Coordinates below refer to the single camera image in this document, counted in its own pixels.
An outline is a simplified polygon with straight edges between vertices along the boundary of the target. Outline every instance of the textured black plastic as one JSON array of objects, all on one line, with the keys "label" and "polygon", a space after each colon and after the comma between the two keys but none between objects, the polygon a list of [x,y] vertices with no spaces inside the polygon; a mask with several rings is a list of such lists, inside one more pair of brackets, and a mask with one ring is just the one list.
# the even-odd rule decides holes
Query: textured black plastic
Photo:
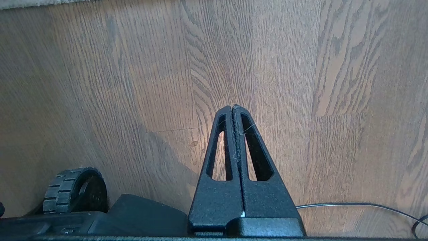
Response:
[{"label": "textured black plastic", "polygon": [[[224,131],[227,181],[212,179],[217,140]],[[242,215],[241,184],[233,133],[232,109],[226,106],[214,117],[198,186],[189,212],[189,232],[224,232],[226,224]]]},{"label": "textured black plastic", "polygon": [[[221,131],[225,133],[227,181],[214,181],[211,177],[217,139]],[[251,181],[248,177],[245,139],[257,181]],[[251,230],[253,235],[258,229],[252,229],[250,226],[258,225],[257,218],[264,224],[275,222],[289,224],[280,225],[282,230],[272,229],[271,232],[259,229],[263,234],[284,234],[286,231],[288,234],[286,236],[306,235],[302,219],[253,118],[239,105],[233,108],[226,106],[219,110],[214,118],[199,183],[190,209],[189,232],[204,236],[235,233],[242,237]],[[228,225],[232,220],[237,220],[237,223]]]}]

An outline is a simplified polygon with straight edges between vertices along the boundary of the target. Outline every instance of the wooden floor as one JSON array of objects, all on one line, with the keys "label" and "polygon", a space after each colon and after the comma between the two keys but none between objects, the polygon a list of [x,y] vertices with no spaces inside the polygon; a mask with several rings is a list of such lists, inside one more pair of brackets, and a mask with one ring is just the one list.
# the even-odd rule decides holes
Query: wooden floor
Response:
[{"label": "wooden floor", "polygon": [[[427,12],[426,1],[399,0],[1,11],[6,216],[81,166],[103,173],[111,202],[132,193],[187,212],[214,114],[235,103],[252,113],[295,204],[428,214]],[[310,235],[411,235],[409,220],[385,210],[300,213]]]}]

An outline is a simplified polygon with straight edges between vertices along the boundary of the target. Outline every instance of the rubber wheel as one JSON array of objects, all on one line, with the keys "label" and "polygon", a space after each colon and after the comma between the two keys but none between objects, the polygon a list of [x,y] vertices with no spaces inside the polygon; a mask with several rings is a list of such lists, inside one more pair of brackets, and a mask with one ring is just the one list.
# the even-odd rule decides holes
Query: rubber wheel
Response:
[{"label": "rubber wheel", "polygon": [[44,214],[108,210],[107,189],[100,172],[86,167],[60,172],[43,201]]}]

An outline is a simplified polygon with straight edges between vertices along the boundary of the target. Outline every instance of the black cable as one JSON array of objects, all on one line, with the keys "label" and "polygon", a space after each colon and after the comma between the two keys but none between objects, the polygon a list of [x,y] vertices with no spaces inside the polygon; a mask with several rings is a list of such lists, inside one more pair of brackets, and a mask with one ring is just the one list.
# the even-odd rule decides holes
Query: black cable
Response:
[{"label": "black cable", "polygon": [[376,207],[376,208],[383,208],[398,214],[401,214],[403,216],[406,216],[410,219],[413,219],[414,221],[416,221],[413,226],[412,226],[412,234],[415,238],[418,238],[418,236],[416,235],[416,227],[422,223],[425,226],[428,226],[428,223],[425,223],[424,220],[426,220],[428,218],[428,215],[425,215],[421,218],[416,218],[413,217],[407,213],[404,213],[400,210],[394,209],[394,208],[390,208],[387,206],[383,206],[380,204],[375,204],[375,203],[370,203],[370,202],[325,202],[325,203],[314,203],[314,204],[307,204],[307,205],[300,205],[300,206],[296,206],[297,209],[301,209],[301,208],[314,208],[314,207],[336,207],[336,206],[370,206],[370,207]]}]

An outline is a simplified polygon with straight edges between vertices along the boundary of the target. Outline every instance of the wood grain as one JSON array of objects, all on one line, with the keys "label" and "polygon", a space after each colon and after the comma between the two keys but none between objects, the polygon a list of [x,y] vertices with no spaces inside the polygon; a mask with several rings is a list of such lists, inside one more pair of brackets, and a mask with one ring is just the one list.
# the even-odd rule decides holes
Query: wood grain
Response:
[{"label": "wood grain", "polygon": [[315,79],[315,116],[366,111],[389,1],[322,3]]},{"label": "wood grain", "polygon": [[[6,216],[80,166],[103,173],[111,202],[132,193],[188,211],[215,112],[235,103],[252,113],[297,205],[366,201],[427,214],[426,12],[426,1],[399,0],[2,11]],[[224,178],[222,142],[216,168]],[[410,237],[410,221],[383,210],[300,213],[310,235]]]},{"label": "wood grain", "polygon": [[254,2],[253,118],[296,203],[304,192],[319,11],[319,2]]}]

